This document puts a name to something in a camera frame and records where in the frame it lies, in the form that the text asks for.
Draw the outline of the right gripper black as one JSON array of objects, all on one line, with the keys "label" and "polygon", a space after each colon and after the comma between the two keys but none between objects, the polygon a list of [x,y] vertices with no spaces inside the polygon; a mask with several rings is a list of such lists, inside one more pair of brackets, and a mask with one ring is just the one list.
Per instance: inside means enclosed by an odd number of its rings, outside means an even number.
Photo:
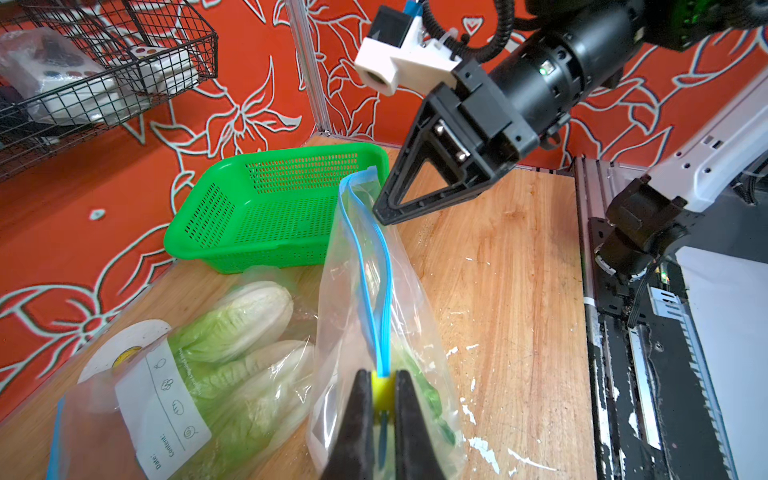
[{"label": "right gripper black", "polygon": [[[544,141],[580,101],[621,75],[638,49],[640,30],[633,23],[553,23],[531,35],[489,77],[505,104]],[[374,204],[380,223],[394,225],[472,200],[498,180],[498,160],[481,149],[458,106],[451,95],[430,95],[422,103]],[[445,185],[407,201],[427,165]]]}]

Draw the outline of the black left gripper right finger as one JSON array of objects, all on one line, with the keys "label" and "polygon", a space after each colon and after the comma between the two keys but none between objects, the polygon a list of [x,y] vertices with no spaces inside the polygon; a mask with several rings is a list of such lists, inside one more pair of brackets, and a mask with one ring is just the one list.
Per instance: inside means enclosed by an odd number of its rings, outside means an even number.
[{"label": "black left gripper right finger", "polygon": [[395,374],[394,415],[396,479],[445,480],[407,370]]}]

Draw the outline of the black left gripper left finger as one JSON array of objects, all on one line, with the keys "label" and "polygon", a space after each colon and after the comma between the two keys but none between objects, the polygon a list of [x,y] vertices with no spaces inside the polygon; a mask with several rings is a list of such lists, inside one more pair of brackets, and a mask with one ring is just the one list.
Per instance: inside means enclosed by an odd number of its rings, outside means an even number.
[{"label": "black left gripper left finger", "polygon": [[371,373],[359,370],[322,480],[371,480],[375,465]]}]

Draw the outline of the chinese cabbage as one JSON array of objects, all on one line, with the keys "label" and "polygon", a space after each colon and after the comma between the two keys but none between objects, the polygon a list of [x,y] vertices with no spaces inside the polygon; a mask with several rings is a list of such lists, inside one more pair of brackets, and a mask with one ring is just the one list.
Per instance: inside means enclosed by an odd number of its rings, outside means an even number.
[{"label": "chinese cabbage", "polygon": [[443,418],[443,404],[439,391],[429,382],[416,359],[404,348],[397,347],[393,353],[397,370],[408,370],[421,399],[425,401],[428,413],[424,415],[427,426],[440,433],[442,440],[451,447],[456,446],[455,431]]}]

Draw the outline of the clear zip-top bag blue seal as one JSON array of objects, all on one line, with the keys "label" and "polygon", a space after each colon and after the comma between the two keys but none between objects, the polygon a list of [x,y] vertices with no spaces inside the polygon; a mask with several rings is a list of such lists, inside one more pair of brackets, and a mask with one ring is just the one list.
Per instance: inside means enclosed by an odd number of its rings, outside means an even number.
[{"label": "clear zip-top bag blue seal", "polygon": [[396,479],[395,374],[397,347],[417,361],[439,391],[443,418],[455,431],[447,445],[427,426],[446,479],[467,462],[459,401],[426,293],[397,230],[373,214],[380,180],[357,172],[341,182],[319,290],[315,366],[307,447],[322,475],[336,443],[356,373],[371,373],[372,479]]}]

